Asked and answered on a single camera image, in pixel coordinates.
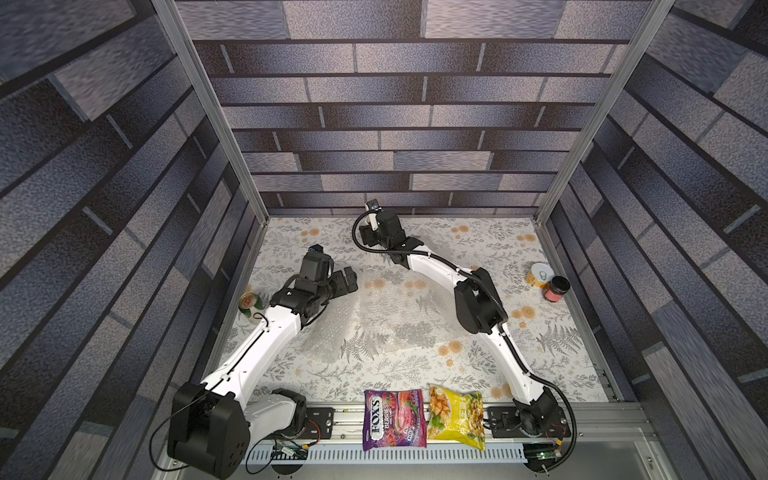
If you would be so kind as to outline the bubble wrap sheet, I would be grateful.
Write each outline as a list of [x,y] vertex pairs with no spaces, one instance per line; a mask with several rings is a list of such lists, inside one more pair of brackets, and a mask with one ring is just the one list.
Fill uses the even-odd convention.
[[451,291],[421,274],[379,271],[364,274],[357,292],[333,300],[292,345],[327,363],[372,362],[464,335]]

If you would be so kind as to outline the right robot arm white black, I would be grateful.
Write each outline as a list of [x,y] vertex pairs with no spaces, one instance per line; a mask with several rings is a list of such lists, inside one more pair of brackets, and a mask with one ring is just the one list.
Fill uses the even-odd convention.
[[519,428],[526,435],[577,434],[575,414],[562,389],[536,375],[512,339],[506,309],[486,269],[464,268],[438,255],[407,235],[398,214],[375,200],[367,202],[365,212],[355,220],[352,240],[360,250],[386,255],[453,294],[459,325],[494,354],[510,386]]

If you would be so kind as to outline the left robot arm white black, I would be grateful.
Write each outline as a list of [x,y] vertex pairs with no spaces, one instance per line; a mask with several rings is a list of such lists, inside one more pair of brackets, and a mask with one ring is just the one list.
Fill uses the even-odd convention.
[[259,441],[301,433],[307,423],[304,395],[277,389],[256,403],[249,400],[281,350],[331,300],[357,289],[351,267],[337,270],[321,246],[309,247],[299,272],[257,312],[255,330],[201,382],[187,382],[175,393],[166,421],[167,456],[181,468],[227,479]]

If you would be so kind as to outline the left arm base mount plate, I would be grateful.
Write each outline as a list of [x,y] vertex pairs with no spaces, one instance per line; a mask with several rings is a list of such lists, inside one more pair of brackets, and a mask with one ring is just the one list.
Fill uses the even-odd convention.
[[265,440],[329,440],[333,433],[335,409],[332,407],[308,407],[302,425],[289,425],[271,433]]

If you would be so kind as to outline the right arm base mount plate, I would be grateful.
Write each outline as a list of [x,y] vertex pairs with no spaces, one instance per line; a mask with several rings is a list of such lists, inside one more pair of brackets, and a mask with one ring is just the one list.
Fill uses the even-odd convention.
[[486,433],[494,439],[564,439],[572,437],[571,420],[568,413],[558,407],[548,420],[539,423],[537,433],[527,432],[524,427],[532,426],[523,421],[514,405],[489,406],[485,410],[484,426]]

